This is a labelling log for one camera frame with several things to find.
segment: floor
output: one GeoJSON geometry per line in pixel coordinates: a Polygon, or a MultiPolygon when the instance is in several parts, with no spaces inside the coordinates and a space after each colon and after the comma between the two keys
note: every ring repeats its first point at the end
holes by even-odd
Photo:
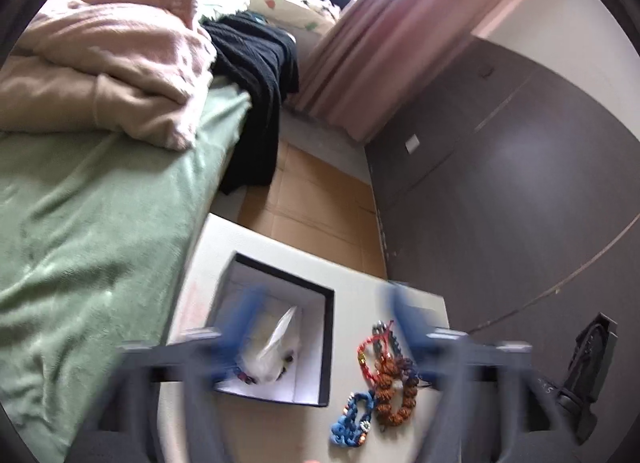
{"type": "Polygon", "coordinates": [[[386,279],[364,149],[321,122],[284,112],[271,186],[218,195],[211,211],[297,249],[386,279]]]}

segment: white box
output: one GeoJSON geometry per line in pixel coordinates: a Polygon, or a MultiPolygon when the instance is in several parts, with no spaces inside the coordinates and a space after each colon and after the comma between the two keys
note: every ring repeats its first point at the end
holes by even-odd
{"type": "Polygon", "coordinates": [[[246,398],[326,407],[331,381],[334,291],[235,252],[220,278],[207,326],[215,327],[217,318],[233,308],[242,292],[256,286],[266,293],[256,327],[273,331],[280,317],[296,306],[289,327],[299,337],[300,348],[276,382],[248,385],[233,377],[216,389],[246,398]]]}

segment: curtain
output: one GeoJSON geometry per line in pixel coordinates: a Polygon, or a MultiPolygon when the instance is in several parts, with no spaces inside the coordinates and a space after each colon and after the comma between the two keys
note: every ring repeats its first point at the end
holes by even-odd
{"type": "Polygon", "coordinates": [[[296,111],[366,142],[500,0],[358,0],[301,66],[296,111]]]}

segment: green blanket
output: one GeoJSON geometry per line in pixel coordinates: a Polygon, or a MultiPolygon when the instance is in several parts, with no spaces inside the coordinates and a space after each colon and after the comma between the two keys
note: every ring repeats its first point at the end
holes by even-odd
{"type": "Polygon", "coordinates": [[[185,153],[0,133],[0,401],[40,463],[62,462],[118,347],[161,340],[249,106],[217,78],[185,153]]]}

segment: wall socket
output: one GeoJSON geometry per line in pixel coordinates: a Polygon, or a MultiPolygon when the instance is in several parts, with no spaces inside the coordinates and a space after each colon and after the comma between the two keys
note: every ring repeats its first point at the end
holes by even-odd
{"type": "Polygon", "coordinates": [[[411,138],[409,138],[404,143],[404,146],[406,147],[406,152],[409,154],[413,153],[418,148],[419,145],[420,145],[420,140],[418,140],[418,137],[415,135],[412,135],[411,138]]]}

